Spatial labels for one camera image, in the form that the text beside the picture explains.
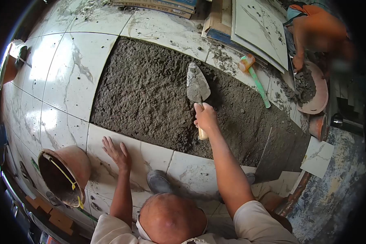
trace man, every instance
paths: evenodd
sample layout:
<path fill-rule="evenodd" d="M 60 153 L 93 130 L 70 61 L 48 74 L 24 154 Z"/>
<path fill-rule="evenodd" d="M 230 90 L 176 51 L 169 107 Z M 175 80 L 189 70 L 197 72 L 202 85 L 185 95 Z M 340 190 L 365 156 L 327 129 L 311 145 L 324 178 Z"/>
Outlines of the man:
<path fill-rule="evenodd" d="M 293 235 L 255 200 L 250 183 L 221 133 L 213 107 L 195 104 L 194 124 L 209 136 L 213 150 L 219 193 L 233 219 L 236 239 L 225 239 L 207 230 L 205 213 L 194 202 L 178 196 L 165 173 L 153 171 L 147 181 L 155 193 L 143 205 L 137 227 L 140 238 L 132 234 L 131 158 L 125 145 L 116 148 L 111 138 L 103 137 L 103 149 L 119 168 L 117 188 L 109 215 L 102 215 L 91 243 L 98 244 L 197 244 L 298 243 Z"/>
<path fill-rule="evenodd" d="M 300 71 L 304 65 L 305 49 L 328 53 L 327 62 L 334 57 L 345 60 L 352 58 L 352 45 L 347 37 L 346 27 L 324 9 L 303 2 L 293 2 L 287 9 L 287 19 L 288 22 L 283 25 L 287 27 L 285 34 L 288 42 L 288 32 L 293 34 L 291 41 L 294 44 L 287 44 L 289 50 L 293 50 L 294 46 L 296 49 L 293 57 L 295 72 Z"/>

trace dirty tile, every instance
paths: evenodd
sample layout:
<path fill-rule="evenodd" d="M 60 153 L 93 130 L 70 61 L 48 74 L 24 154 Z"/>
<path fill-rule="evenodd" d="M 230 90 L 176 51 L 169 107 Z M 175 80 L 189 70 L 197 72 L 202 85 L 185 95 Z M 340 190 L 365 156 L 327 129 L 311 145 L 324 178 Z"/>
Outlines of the dirty tile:
<path fill-rule="evenodd" d="M 86 151 L 89 123 L 43 103 L 41 115 L 42 148 L 51 150 L 76 145 Z"/>
<path fill-rule="evenodd" d="M 39 182 L 38 182 L 38 176 L 37 176 L 37 172 L 35 171 L 35 168 L 33 166 L 32 163 L 32 159 L 35 162 L 38 162 L 38 157 L 33 154 L 24 143 L 22 143 L 22 151 L 23 151 L 23 164 L 24 167 L 27 170 L 27 173 L 29 174 L 29 176 L 31 177 L 31 180 L 34 183 L 34 186 L 37 188 L 39 187 Z"/>
<path fill-rule="evenodd" d="M 26 58 L 26 62 L 29 63 L 31 56 L 33 56 L 34 54 L 34 49 L 35 49 L 35 44 L 38 41 L 38 37 L 34 37 L 31 39 L 28 39 L 24 45 L 22 46 L 27 46 L 27 58 Z M 19 52 L 14 54 L 14 57 L 17 58 L 17 56 L 19 55 Z M 15 79 L 13 81 L 11 81 L 14 85 L 16 85 L 17 87 L 19 87 L 20 89 L 23 89 L 23 83 L 24 83 L 24 77 L 26 76 L 26 71 L 27 71 L 27 65 L 23 64 L 22 68 L 20 68 L 20 70 L 17 72 Z"/>
<path fill-rule="evenodd" d="M 51 61 L 63 34 L 40 36 L 30 54 L 29 63 L 24 76 L 23 90 L 42 100 Z"/>
<path fill-rule="evenodd" d="M 3 85 L 2 95 L 1 95 L 1 119 L 8 121 L 11 112 L 11 89 L 12 83 L 7 82 Z"/>
<path fill-rule="evenodd" d="M 42 101 L 23 91 L 20 109 L 20 130 L 22 142 L 35 155 L 41 151 L 40 114 Z"/>
<path fill-rule="evenodd" d="M 103 151 L 103 136 L 110 136 L 116 146 L 119 146 L 120 142 L 126 145 L 132 157 L 132 171 L 130 174 L 132 192 L 150 192 L 146 182 L 146 175 L 150 168 L 142 158 L 141 142 L 93 124 L 89 126 L 87 143 L 87 155 L 91 160 L 92 167 L 88 190 L 112 199 L 117 185 L 118 166 Z"/>
<path fill-rule="evenodd" d="M 270 83 L 268 85 L 268 99 L 278 107 L 278 109 L 287 113 L 290 119 L 293 119 L 296 105 L 287 99 L 285 93 L 281 89 L 280 82 L 282 81 L 279 78 L 270 77 Z"/>
<path fill-rule="evenodd" d="M 195 199 L 194 202 L 198 208 L 201 208 L 206 215 L 212 215 L 216 211 L 216 209 L 220 206 L 220 202 L 218 200 L 210 200 L 204 201 Z"/>
<path fill-rule="evenodd" d="M 66 32 L 98 32 L 119 35 L 134 11 L 121 11 L 101 1 L 88 1 Z"/>
<path fill-rule="evenodd" d="M 205 61 L 210 44 L 200 36 L 196 25 L 196 22 L 171 14 L 137 10 L 121 36 L 153 42 Z"/>
<path fill-rule="evenodd" d="M 12 85 L 10 94 L 10 113 L 8 115 L 8 123 L 14 133 L 20 138 L 20 105 L 22 99 L 22 90 Z"/>
<path fill-rule="evenodd" d="M 258 89 L 251 75 L 243 73 L 237 67 L 237 64 L 240 62 L 240 58 L 242 56 L 243 55 L 241 53 L 234 51 L 230 48 L 221 48 L 221 46 L 214 46 L 209 50 L 209 55 L 206 59 L 206 63 L 226 72 L 227 74 L 233 76 L 234 78 L 243 82 L 245 85 L 248 85 L 249 87 L 257 91 Z M 266 83 L 268 84 L 269 77 L 265 79 L 263 76 L 261 76 L 259 77 L 259 79 L 261 82 L 263 82 L 263 87 L 266 86 Z"/>
<path fill-rule="evenodd" d="M 304 114 L 302 112 L 300 112 L 298 109 L 295 110 L 294 113 L 294 118 L 293 118 L 294 123 L 296 123 L 296 125 L 298 125 L 298 127 L 300 127 L 303 132 L 307 132 L 308 128 L 309 128 L 309 115 L 308 114 Z"/>
<path fill-rule="evenodd" d="M 41 35 L 63 33 L 78 12 L 83 8 L 88 0 L 61 0 L 56 3 L 54 10 L 46 22 Z"/>
<path fill-rule="evenodd" d="M 310 137 L 301 169 L 319 178 L 323 178 L 327 171 L 329 161 L 332 158 L 333 150 L 333 145 L 325 141 L 320 142 L 313 136 Z"/>
<path fill-rule="evenodd" d="M 141 142 L 141 154 L 145 162 L 149 165 L 148 170 L 161 170 L 166 172 L 172 159 L 173 150 Z"/>
<path fill-rule="evenodd" d="M 43 101 L 89 121 L 93 97 L 117 36 L 65 33 L 51 62 Z"/>
<path fill-rule="evenodd" d="M 183 194 L 193 198 L 214 199 L 218 190 L 214 161 L 174 152 L 167 175 Z"/>
<path fill-rule="evenodd" d="M 48 22 L 51 14 L 56 9 L 56 2 L 47 4 L 46 8 L 42 11 L 40 17 L 37 22 L 34 24 L 33 29 L 31 30 L 28 39 L 38 37 L 41 35 L 46 23 Z"/>

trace trowel in hand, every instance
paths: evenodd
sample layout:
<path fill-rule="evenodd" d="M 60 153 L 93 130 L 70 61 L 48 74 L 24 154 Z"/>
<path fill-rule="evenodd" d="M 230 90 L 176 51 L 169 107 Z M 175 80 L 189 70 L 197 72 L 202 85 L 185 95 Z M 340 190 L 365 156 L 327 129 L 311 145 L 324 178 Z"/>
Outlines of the trowel in hand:
<path fill-rule="evenodd" d="M 191 62 L 187 69 L 187 97 L 202 106 L 202 102 L 210 96 L 209 84 L 196 63 Z M 198 139 L 206 140 L 208 135 L 198 127 Z"/>

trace gray shoe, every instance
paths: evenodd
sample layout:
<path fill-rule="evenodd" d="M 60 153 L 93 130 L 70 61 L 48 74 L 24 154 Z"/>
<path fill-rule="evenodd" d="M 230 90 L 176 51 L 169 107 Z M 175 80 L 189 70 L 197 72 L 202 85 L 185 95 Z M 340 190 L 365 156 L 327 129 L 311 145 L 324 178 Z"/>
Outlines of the gray shoe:
<path fill-rule="evenodd" d="M 171 183 L 167 180 L 167 175 L 161 170 L 152 170 L 146 176 L 149 188 L 154 194 L 174 193 Z"/>
<path fill-rule="evenodd" d="M 250 185 L 252 185 L 255 182 L 255 174 L 254 173 L 246 173 L 245 176 L 247 177 L 248 183 Z M 220 203 L 225 204 L 219 191 L 217 191 L 215 193 L 215 197 L 220 201 Z"/>

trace orange bucket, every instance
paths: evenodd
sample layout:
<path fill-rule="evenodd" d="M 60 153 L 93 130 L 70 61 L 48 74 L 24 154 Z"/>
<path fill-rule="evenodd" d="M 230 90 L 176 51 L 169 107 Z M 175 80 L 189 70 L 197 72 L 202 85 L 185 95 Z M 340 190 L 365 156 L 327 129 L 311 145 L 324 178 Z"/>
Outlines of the orange bucket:
<path fill-rule="evenodd" d="M 309 123 L 309 133 L 319 141 L 324 139 L 327 131 L 327 115 L 313 117 Z"/>

